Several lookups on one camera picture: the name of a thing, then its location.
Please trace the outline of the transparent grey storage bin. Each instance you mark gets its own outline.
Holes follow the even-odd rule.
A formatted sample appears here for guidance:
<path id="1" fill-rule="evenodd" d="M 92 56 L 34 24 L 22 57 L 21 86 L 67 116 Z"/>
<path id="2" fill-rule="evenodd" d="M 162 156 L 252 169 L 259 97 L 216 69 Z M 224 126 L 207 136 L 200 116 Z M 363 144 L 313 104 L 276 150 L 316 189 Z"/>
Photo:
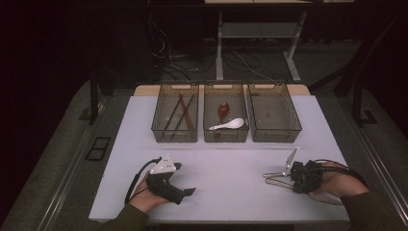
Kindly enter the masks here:
<path id="1" fill-rule="evenodd" d="M 178 101 L 179 93 L 183 94 L 186 104 L 188 104 L 190 98 L 194 96 L 194 99 L 189 106 L 189 113 L 191 116 L 192 123 L 194 125 L 194 130 L 189 132 L 188 139 L 172 140 L 170 138 L 170 132 L 176 125 L 177 120 L 182 113 L 181 106 L 178 106 L 177 111 L 175 112 L 174 117 L 166 131 L 164 130 L 164 128 L 175 104 Z M 198 97 L 199 86 L 197 84 L 165 83 L 161 85 L 155 108 L 155 114 L 151 125 L 151 130 L 153 132 L 156 142 L 197 142 Z"/>
<path id="2" fill-rule="evenodd" d="M 218 125 L 218 107 L 223 102 L 229 104 L 229 113 L 221 124 L 240 117 L 244 120 L 241 128 L 210 130 Z M 249 125 L 240 81 L 215 81 L 204 86 L 203 130 L 205 142 L 246 142 Z"/>
<path id="3" fill-rule="evenodd" d="M 294 142 L 302 131 L 286 84 L 248 83 L 246 101 L 253 141 Z"/>

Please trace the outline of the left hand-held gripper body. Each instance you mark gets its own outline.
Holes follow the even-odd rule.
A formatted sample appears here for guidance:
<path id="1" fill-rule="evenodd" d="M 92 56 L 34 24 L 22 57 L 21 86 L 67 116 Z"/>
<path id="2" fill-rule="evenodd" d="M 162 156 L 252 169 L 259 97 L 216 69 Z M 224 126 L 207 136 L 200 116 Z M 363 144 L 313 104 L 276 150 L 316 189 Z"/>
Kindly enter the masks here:
<path id="1" fill-rule="evenodd" d="M 175 171 L 172 158 L 166 155 L 149 170 L 146 184 L 152 193 L 179 205 L 184 198 L 184 192 L 169 182 Z"/>

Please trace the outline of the black chopstick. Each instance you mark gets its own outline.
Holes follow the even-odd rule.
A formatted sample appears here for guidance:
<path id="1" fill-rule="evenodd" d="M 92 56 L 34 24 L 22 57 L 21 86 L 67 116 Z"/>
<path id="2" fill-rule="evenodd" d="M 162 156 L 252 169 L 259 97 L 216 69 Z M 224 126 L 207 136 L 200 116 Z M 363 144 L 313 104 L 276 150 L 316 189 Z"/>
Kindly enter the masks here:
<path id="1" fill-rule="evenodd" d="M 181 106 L 182 113 L 180 117 L 177 120 L 176 125 L 170 132 L 170 138 L 172 140 L 174 139 L 188 139 L 189 138 L 189 132 L 194 130 L 194 125 L 191 120 L 191 116 L 189 113 L 189 106 L 191 102 L 193 101 L 194 96 L 190 98 L 190 101 L 188 104 L 185 103 L 184 96 L 183 99 L 181 100 L 179 106 Z"/>
<path id="2" fill-rule="evenodd" d="M 179 95 L 178 95 L 178 101 L 177 101 L 177 103 L 175 104 L 175 106 L 174 106 L 174 108 L 173 108 L 173 110 L 172 110 L 172 112 L 171 112 L 171 114 L 170 114 L 170 116 L 169 116 L 169 118 L 168 118 L 168 121 L 167 121 L 167 123 L 166 123 L 166 126 L 165 126 L 165 128 L 164 128 L 165 131 L 167 130 L 169 124 L 171 123 L 171 121 L 172 121 L 172 119 L 173 119 L 173 117 L 174 117 L 174 114 L 175 114 L 175 112 L 177 111 L 177 108 L 178 108 L 178 106 L 179 106 L 179 104 L 180 104 L 180 102 L 181 102 L 182 99 L 183 99 L 183 94 L 179 93 Z"/>

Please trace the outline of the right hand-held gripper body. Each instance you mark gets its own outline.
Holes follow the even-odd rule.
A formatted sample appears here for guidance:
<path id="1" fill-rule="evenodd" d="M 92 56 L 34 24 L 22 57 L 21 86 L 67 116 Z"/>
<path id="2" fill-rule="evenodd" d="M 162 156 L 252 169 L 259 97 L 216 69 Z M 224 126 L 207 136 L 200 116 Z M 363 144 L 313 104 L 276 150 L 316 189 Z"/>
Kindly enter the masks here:
<path id="1" fill-rule="evenodd" d="M 294 158 L 298 149 L 297 146 L 286 159 L 283 175 L 289 176 L 293 182 L 303 181 L 303 193 L 312 193 L 320 187 L 322 182 L 321 168 L 313 161 L 309 161 L 307 164 L 296 161 Z"/>

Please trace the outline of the white ceramic spoon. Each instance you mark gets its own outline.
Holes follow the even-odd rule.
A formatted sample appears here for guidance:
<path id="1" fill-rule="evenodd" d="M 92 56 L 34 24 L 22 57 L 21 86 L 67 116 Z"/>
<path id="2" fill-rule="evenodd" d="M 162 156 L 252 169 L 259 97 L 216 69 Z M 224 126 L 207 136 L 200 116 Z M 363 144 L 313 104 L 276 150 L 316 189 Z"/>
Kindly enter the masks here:
<path id="1" fill-rule="evenodd" d="M 210 130 L 217 130 L 217 129 L 238 129 L 244 125 L 244 120 L 240 117 L 234 118 L 227 123 L 219 124 L 210 127 Z"/>

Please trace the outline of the metal floor rail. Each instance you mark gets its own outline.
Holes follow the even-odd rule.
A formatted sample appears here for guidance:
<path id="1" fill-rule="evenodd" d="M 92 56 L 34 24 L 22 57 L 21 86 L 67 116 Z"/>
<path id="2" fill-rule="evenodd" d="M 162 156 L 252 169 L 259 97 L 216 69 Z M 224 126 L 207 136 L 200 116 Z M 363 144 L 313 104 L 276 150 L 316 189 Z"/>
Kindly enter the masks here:
<path id="1" fill-rule="evenodd" d="M 375 149 L 364 128 L 356 124 L 354 124 L 353 127 L 365 148 L 370 164 L 386 191 L 387 196 L 392 201 L 401 220 L 408 226 L 408 200 L 402 194 L 391 173 L 381 160 L 379 152 Z"/>
<path id="2" fill-rule="evenodd" d="M 86 161 L 85 157 L 95 138 L 102 134 L 99 125 L 105 112 L 103 106 L 93 124 L 85 123 L 84 133 L 36 231 L 88 231 L 98 225 L 89 219 L 89 212 L 104 163 Z"/>

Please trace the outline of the brown wooden spoon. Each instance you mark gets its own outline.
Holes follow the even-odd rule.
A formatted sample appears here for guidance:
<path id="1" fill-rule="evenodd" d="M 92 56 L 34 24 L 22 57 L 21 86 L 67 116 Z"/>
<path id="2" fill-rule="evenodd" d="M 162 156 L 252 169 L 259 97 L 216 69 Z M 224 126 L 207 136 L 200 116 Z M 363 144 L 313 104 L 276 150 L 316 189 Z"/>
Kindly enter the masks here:
<path id="1" fill-rule="evenodd" d="M 219 105 L 218 107 L 218 125 L 220 125 L 224 118 L 227 116 L 229 113 L 229 104 L 226 102 L 223 102 Z"/>

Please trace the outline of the person's left hand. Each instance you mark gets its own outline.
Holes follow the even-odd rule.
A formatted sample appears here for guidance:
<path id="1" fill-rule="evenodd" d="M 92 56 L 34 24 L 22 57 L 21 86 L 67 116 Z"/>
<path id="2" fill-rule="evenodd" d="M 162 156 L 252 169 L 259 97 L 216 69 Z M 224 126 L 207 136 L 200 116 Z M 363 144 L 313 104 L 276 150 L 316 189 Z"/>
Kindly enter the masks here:
<path id="1" fill-rule="evenodd" d="M 137 185 L 134 195 L 129 200 L 130 205 L 146 214 L 157 206 L 168 203 L 168 200 L 154 194 L 148 189 L 146 184 L 146 179 L 148 176 L 149 173 L 146 173 L 140 183 Z"/>

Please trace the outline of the white metal frame desk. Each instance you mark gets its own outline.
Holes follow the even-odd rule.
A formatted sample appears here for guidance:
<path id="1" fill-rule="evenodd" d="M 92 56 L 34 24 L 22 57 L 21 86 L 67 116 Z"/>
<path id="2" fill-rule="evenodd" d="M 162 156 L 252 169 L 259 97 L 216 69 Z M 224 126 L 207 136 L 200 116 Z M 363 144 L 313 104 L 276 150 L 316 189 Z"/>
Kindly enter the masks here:
<path id="1" fill-rule="evenodd" d="M 215 7 L 217 10 L 217 51 L 216 77 L 224 79 L 223 71 L 223 39 L 290 39 L 291 45 L 282 55 L 293 81 L 300 82 L 293 55 L 299 42 L 308 12 L 316 7 L 340 7 L 352 4 L 354 0 L 204 0 L 206 7 Z M 283 22 L 229 22 L 225 19 L 228 8 L 243 7 L 245 10 L 254 10 L 260 7 L 300 7 L 300 13 L 295 21 Z"/>

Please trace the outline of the black metal stand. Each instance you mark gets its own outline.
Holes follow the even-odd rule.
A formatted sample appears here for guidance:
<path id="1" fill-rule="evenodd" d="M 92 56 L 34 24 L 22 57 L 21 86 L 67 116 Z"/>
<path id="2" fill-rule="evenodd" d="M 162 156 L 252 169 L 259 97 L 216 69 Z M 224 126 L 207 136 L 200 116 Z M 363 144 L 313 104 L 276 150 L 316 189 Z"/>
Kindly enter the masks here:
<path id="1" fill-rule="evenodd" d="M 372 122 L 362 118 L 363 89 L 367 88 L 403 129 L 408 129 L 408 15 L 401 14 L 365 38 L 345 66 L 309 86 L 317 90 L 337 79 L 334 93 L 352 96 L 352 117 L 358 125 Z"/>
<path id="2" fill-rule="evenodd" d="M 98 80 L 101 77 L 101 70 L 96 68 L 89 76 L 89 109 L 83 110 L 80 116 L 82 120 L 87 120 L 89 125 L 93 125 L 99 117 L 99 86 Z"/>

